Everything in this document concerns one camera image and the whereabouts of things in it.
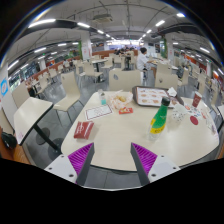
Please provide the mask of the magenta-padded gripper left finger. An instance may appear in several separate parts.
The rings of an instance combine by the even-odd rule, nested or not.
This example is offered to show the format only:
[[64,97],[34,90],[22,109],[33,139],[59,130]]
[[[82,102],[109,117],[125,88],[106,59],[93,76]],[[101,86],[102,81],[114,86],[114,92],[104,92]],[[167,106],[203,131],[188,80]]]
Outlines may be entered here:
[[45,168],[45,171],[83,186],[86,182],[94,153],[94,144],[90,143],[68,156],[61,154]]

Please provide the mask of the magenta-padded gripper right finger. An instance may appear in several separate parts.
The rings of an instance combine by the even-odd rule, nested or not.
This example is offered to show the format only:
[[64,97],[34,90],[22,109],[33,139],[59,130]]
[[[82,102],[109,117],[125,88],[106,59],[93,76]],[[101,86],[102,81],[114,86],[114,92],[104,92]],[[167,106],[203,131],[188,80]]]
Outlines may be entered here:
[[180,170],[168,157],[157,155],[136,143],[131,144],[130,152],[142,186]]

